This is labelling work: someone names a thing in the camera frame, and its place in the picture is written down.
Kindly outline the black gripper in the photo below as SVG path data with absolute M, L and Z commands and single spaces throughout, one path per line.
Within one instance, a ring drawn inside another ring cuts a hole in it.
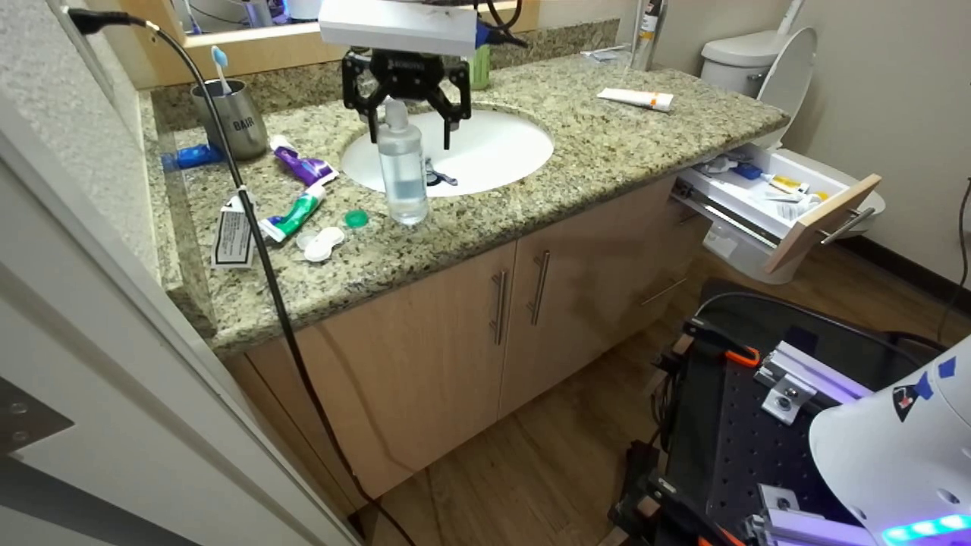
M 350 49 L 339 61 L 343 104 L 355 109 L 370 142 L 380 136 L 375 109 L 385 97 L 425 99 L 444 118 L 444 148 L 451 148 L 451 129 L 469 112 L 469 71 L 457 57 Z

